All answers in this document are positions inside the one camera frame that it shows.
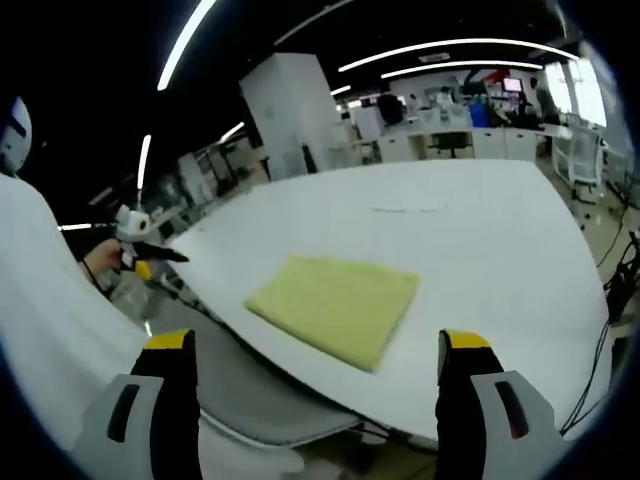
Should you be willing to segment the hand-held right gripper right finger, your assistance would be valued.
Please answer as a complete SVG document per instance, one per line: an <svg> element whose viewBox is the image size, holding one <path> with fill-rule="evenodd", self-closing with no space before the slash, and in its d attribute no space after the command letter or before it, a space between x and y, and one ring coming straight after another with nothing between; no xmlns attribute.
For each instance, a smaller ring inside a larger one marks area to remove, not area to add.
<svg viewBox="0 0 640 480"><path fill-rule="evenodd" d="M541 479L568 451L551 404L487 340L439 332L437 479Z"/></svg>

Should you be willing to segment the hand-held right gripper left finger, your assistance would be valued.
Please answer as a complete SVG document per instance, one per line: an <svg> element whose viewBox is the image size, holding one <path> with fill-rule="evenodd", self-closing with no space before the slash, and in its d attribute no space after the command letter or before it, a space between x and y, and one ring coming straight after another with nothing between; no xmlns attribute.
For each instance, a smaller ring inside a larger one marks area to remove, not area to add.
<svg viewBox="0 0 640 480"><path fill-rule="evenodd" d="M74 461L90 479L200 479L195 332L152 336L87 407Z"/></svg>

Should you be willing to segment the person's left hand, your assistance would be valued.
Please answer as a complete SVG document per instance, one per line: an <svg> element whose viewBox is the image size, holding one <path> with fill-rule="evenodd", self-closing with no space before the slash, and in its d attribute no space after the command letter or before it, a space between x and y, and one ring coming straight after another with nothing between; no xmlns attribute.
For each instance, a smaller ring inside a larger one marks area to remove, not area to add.
<svg viewBox="0 0 640 480"><path fill-rule="evenodd" d="M98 276L110 269L120 269L122 265L122 248L116 239L107 239L94 247L82 260L80 265L87 275Z"/></svg>

